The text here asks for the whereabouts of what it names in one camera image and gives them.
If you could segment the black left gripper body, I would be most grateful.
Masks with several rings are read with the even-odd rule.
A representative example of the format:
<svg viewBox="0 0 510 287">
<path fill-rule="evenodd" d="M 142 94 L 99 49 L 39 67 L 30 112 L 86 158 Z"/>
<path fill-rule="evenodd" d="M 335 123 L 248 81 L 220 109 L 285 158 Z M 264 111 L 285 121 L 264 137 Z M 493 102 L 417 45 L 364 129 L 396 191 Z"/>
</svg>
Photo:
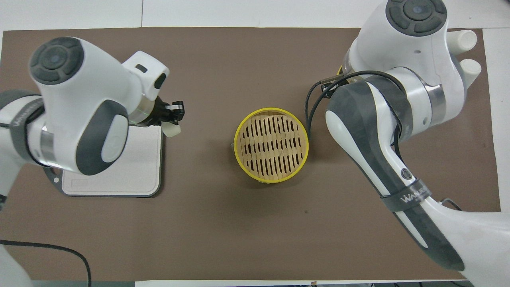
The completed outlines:
<svg viewBox="0 0 510 287">
<path fill-rule="evenodd" d="M 156 98 L 154 101 L 154 106 L 149 114 L 149 125 L 150 126 L 160 126 L 161 122 L 167 122 L 169 111 L 167 109 L 168 103 L 161 100 L 161 98 Z"/>
</svg>

